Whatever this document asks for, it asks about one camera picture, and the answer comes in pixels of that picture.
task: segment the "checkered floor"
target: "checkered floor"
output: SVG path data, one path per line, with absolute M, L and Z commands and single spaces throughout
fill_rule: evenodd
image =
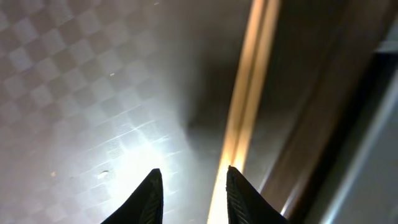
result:
M 233 83 L 249 5 L 1 0 L 0 223 L 101 223 L 155 167 L 164 222 L 205 223 L 223 128 L 183 124 L 206 58 Z

